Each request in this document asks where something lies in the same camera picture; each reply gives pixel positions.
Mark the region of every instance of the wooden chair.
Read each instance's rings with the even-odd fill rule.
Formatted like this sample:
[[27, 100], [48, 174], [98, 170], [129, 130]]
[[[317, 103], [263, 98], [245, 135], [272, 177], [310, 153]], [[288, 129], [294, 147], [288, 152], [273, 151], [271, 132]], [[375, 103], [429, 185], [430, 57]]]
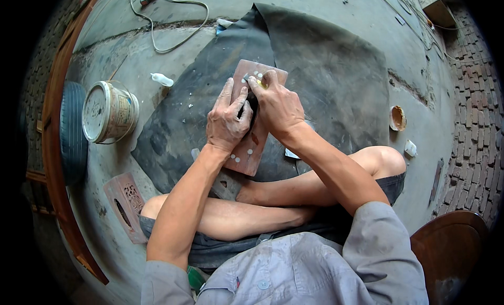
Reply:
[[423, 266], [430, 304], [450, 304], [455, 299], [487, 236], [483, 219], [470, 211], [439, 216], [413, 234], [411, 250]]

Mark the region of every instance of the bare leg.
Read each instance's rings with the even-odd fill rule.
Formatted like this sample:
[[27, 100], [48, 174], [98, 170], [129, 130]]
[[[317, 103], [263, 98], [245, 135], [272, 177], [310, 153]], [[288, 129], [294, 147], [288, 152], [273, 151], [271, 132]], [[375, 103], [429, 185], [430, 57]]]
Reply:
[[[167, 195], [158, 195], [148, 200], [141, 215], [156, 219], [166, 197]], [[313, 217], [316, 210], [316, 207], [267, 208], [208, 198], [198, 232], [213, 239], [234, 241], [303, 225]]]
[[[372, 146], [349, 155], [374, 179], [399, 175], [406, 171], [403, 156], [388, 146]], [[278, 182], [246, 182], [236, 201], [266, 207], [315, 205], [329, 207], [338, 203], [314, 171]]]

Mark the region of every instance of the forearm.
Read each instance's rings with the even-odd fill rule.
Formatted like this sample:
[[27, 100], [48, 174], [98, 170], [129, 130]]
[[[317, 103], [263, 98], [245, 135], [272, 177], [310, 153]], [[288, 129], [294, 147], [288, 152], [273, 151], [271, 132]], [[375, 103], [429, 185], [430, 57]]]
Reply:
[[229, 153], [206, 144], [168, 195], [147, 244], [147, 260], [166, 261], [186, 270], [187, 256], [208, 192]]
[[313, 168], [328, 191], [352, 216], [367, 202], [388, 204], [386, 195], [364, 168], [304, 122], [289, 132], [282, 143]]

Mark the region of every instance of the left hand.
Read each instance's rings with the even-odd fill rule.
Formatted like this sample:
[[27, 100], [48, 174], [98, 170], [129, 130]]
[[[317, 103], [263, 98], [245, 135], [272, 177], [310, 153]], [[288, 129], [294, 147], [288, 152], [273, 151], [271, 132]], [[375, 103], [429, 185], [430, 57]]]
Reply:
[[[231, 92], [234, 80], [229, 78], [215, 102], [214, 108], [207, 116], [207, 143], [231, 153], [249, 130], [253, 111], [246, 100], [249, 92], [243, 87], [240, 95], [231, 103]], [[243, 107], [241, 118], [238, 112]]]

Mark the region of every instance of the black tire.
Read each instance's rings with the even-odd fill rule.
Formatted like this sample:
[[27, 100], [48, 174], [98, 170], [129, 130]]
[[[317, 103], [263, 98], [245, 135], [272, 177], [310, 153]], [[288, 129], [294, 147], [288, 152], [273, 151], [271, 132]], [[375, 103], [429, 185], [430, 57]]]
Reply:
[[85, 96], [82, 85], [65, 81], [60, 110], [60, 150], [65, 185], [78, 182], [86, 172], [88, 141], [82, 131]]

